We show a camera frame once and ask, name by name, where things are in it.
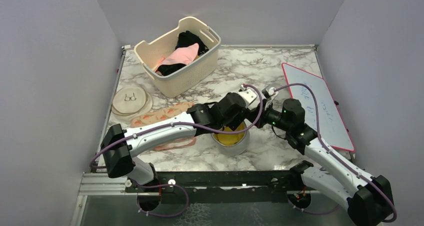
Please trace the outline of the white mesh cylindrical laundry bag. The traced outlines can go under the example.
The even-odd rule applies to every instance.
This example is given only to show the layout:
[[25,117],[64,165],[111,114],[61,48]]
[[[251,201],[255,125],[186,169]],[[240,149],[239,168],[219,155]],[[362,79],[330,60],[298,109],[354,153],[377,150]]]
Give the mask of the white mesh cylindrical laundry bag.
[[221,154],[227,157],[234,157],[247,150],[250,132],[247,130],[238,134],[213,133],[211,137]]

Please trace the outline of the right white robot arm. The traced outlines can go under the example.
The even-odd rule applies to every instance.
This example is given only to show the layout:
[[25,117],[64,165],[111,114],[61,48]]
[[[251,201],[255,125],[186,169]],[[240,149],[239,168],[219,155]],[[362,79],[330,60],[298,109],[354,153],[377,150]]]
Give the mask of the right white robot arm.
[[397,219],[388,179],[360,169],[329,146],[317,130],[305,122],[306,112],[299,100],[286,99],[281,111],[262,100],[257,110],[260,112],[257,127],[269,124],[285,131],[285,140],[292,148],[328,172],[319,172],[304,161],[291,168],[288,182],[292,188],[300,190],[307,186],[318,190],[346,210],[357,226],[376,226]]

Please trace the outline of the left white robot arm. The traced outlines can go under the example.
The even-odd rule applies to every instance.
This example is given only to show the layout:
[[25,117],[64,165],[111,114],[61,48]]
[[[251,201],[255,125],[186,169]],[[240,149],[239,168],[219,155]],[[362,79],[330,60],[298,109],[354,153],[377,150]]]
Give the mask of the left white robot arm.
[[120,124],[111,126],[100,145],[108,177],[134,174],[144,191],[152,191],[157,186],[154,168],[136,160],[138,155],[175,140],[222,133],[225,127],[231,128],[233,134],[257,97],[251,89],[230,92],[216,103],[194,104],[187,111],[158,123],[128,129]]

